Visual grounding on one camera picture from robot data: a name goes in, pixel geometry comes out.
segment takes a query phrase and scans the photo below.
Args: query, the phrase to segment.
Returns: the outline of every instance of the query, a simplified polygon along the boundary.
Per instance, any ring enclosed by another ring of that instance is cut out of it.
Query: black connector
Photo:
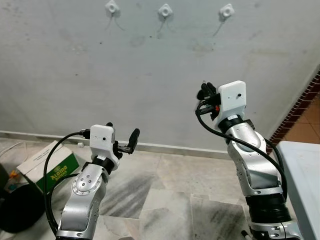
[[[138,128],[136,128],[131,133],[128,145],[127,146],[117,146],[116,151],[126,153],[126,154],[132,154],[137,146],[139,135],[140,135],[140,130]]]
[[[90,139],[90,129],[81,129],[80,135],[85,139]]]
[[[242,236],[243,236],[244,238],[249,235],[245,230],[242,230],[242,231],[241,231],[241,234],[242,234]]]
[[[283,223],[291,221],[286,199],[281,193],[247,196],[251,221],[259,224]]]
[[[253,124],[253,122],[252,122],[250,119],[244,120],[244,122],[247,123],[247,124],[249,124],[250,127],[251,127],[253,130],[256,129],[256,128],[255,128],[255,125]]]
[[[228,117],[223,119],[219,124],[218,128],[223,132],[224,134],[228,131],[229,128],[241,124],[244,121],[242,120],[240,115],[236,115],[236,117],[229,119]]]

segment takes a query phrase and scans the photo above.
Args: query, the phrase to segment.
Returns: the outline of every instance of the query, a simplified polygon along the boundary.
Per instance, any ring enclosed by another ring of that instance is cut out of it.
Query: robotic arm
[[[115,141],[115,128],[112,123],[106,126],[93,125],[79,134],[90,139],[92,162],[86,162],[82,172],[72,182],[71,196],[63,209],[57,230],[50,225],[57,240],[93,239],[99,206],[106,194],[109,175],[119,167],[122,153],[134,152],[140,130],[136,128],[133,131],[127,146],[120,146],[118,141]],[[49,223],[55,222],[50,219],[53,215],[48,213],[47,209],[46,214]]]
[[[266,140],[255,131],[252,122],[243,120],[246,84],[235,81],[216,90],[210,82],[203,83],[197,98],[200,103],[195,114],[201,125],[226,140],[249,206],[253,237],[257,240],[303,240],[298,224],[286,208],[287,182],[283,169],[266,154]],[[201,118],[209,113],[215,130]]]

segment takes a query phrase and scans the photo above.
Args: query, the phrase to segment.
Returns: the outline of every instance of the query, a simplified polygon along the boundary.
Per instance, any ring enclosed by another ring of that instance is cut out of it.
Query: cardboard box
[[[52,142],[17,167],[26,180],[35,183],[42,192],[45,161],[49,152],[56,144],[57,141]],[[52,154],[48,163],[46,172],[48,192],[56,181],[64,176],[70,175],[78,167],[79,163],[73,152],[60,144]]]

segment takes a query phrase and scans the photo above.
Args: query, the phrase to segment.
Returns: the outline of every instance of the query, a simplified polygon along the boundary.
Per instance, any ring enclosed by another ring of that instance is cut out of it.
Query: marble floor
[[[16,139],[0,138],[0,151]],[[29,156],[48,142],[24,141]],[[90,149],[66,144],[82,165]],[[23,144],[0,157],[7,171],[25,158]],[[52,208],[58,220],[70,194],[70,180],[57,187]],[[245,198],[231,160],[136,151],[124,155],[109,177],[94,240],[241,240],[248,231]],[[54,240],[46,216],[0,240]]]

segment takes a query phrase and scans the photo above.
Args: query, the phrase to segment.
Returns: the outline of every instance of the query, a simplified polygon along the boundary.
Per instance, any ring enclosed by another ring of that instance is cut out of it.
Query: white surface
[[[53,140],[60,140],[64,136],[54,136],[54,135],[45,135],[45,134],[32,134],[25,132],[13,132],[13,131],[0,131],[0,137],[9,138],[9,139],[24,139],[30,141],[45,141],[51,142]],[[90,142],[88,139],[83,139],[81,137],[71,137],[67,140],[68,143],[77,143],[81,141],[84,145],[89,145]],[[128,141],[119,141],[119,144],[127,144]],[[194,148],[194,147],[185,147],[185,146],[172,146],[172,145],[163,145],[163,144],[153,144],[153,143],[144,143],[138,142],[135,148],[137,151],[146,151],[153,153],[162,153],[162,154],[180,154],[188,155],[195,157],[204,157],[204,158],[213,158],[213,159],[230,159],[228,152],[226,150],[211,150],[203,148]]]
[[[224,7],[222,7],[220,9],[220,14],[222,16],[222,18],[224,20],[226,20],[227,18],[229,18],[230,16],[232,16],[235,13],[234,8],[232,7],[232,4],[229,3],[227,5],[225,5]]]
[[[106,5],[105,5],[105,9],[107,11],[109,11],[111,14],[114,14],[116,12],[120,11],[120,7],[116,4],[116,2],[114,0],[109,1]]]
[[[83,142],[78,142],[78,143],[77,143],[77,146],[78,146],[79,148],[83,148],[85,145],[84,145]]]
[[[214,120],[215,128],[219,130],[218,124],[227,117],[233,118],[239,115],[244,119],[247,104],[246,83],[243,81],[230,82],[220,86],[217,92],[220,94],[221,105],[219,115]]]
[[[114,163],[113,170],[119,166],[119,159],[115,156],[113,147],[115,143],[115,129],[112,126],[93,125],[90,128],[90,149],[92,157],[110,159]]]
[[[0,130],[113,122],[118,140],[140,128],[142,143],[226,150],[194,114],[203,80],[245,81],[246,117],[270,137],[320,62],[319,0],[234,1],[215,37],[229,2],[117,0],[106,30],[107,2],[0,1]],[[157,32],[164,3],[174,15]]]
[[[57,144],[57,141],[53,141],[51,144],[41,149],[35,155],[29,157],[22,164],[17,166],[17,169],[26,175],[31,181],[36,183],[38,180],[44,176],[44,166],[47,156],[49,155],[51,149]],[[72,154],[72,151],[67,147],[60,144],[56,150],[53,152],[50,161],[47,166],[47,173],[54,169],[59,163],[65,160],[68,156]]]
[[[0,138],[0,147],[16,142]],[[27,141],[28,153],[32,155],[46,144]],[[11,163],[22,147],[14,148],[0,160]],[[66,147],[74,152],[81,166],[90,160],[88,146]],[[57,221],[69,199],[71,183],[71,179],[64,181],[53,193]],[[135,151],[124,155],[119,168],[109,176],[93,240],[242,240],[240,231],[249,231],[239,206],[242,204],[246,201],[233,161]],[[0,240],[13,239],[55,237],[43,214],[32,227],[18,234],[0,231]]]
[[[288,193],[306,240],[320,240],[320,145],[280,142]]]
[[[174,12],[168,4],[164,4],[159,8],[158,13],[162,15],[164,18],[170,17]]]

